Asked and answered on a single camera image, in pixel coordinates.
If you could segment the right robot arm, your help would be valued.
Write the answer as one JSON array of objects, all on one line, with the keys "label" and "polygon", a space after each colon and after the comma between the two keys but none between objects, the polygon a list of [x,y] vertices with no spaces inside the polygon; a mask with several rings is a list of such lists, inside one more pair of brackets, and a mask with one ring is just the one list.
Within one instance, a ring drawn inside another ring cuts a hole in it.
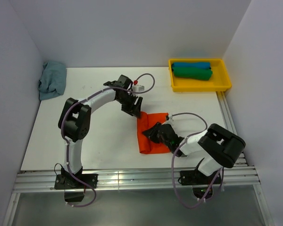
[{"label": "right robot arm", "polygon": [[232,168],[246,147],[241,137],[215,123],[202,132],[180,137],[170,124],[158,122],[142,131],[141,137],[166,147],[174,158],[205,153],[194,173],[196,181],[201,184],[206,183],[219,169]]}]

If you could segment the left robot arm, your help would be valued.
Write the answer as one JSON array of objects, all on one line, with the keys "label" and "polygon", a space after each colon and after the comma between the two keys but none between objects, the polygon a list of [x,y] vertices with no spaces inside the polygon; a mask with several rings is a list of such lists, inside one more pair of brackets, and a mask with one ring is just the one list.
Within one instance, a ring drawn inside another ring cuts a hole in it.
[{"label": "left robot arm", "polygon": [[71,188],[79,187],[83,181],[82,143],[89,132],[92,113],[109,102],[117,101],[121,104],[123,112],[140,118],[142,97],[137,95],[144,92],[145,88],[137,82],[120,75],[116,81],[105,82],[103,89],[90,97],[66,100],[58,128],[66,145],[65,163],[61,175],[66,177],[65,182]]}]

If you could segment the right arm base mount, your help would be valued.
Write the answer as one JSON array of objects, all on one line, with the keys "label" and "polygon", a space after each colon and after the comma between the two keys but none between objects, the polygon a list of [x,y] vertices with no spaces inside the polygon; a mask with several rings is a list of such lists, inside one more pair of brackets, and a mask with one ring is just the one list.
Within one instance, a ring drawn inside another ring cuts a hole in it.
[{"label": "right arm base mount", "polygon": [[200,199],[205,194],[216,173],[217,171],[213,172],[211,176],[207,177],[197,170],[181,170],[180,177],[177,182],[182,186],[204,185],[203,187],[196,187],[192,189],[194,196],[197,199]]}]

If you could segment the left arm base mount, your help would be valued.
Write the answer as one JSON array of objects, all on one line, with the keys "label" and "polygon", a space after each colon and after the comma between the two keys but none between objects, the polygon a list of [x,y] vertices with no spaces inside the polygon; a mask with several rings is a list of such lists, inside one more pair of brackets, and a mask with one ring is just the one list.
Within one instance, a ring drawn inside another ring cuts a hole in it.
[{"label": "left arm base mount", "polygon": [[[82,171],[83,169],[80,169],[74,175],[79,180],[90,185],[92,188],[96,188],[98,182],[98,174],[83,174]],[[64,199],[66,202],[81,202],[85,196],[87,185],[75,180],[72,176],[70,176],[69,172],[62,168],[61,173],[56,175],[54,189],[64,190]]]}]

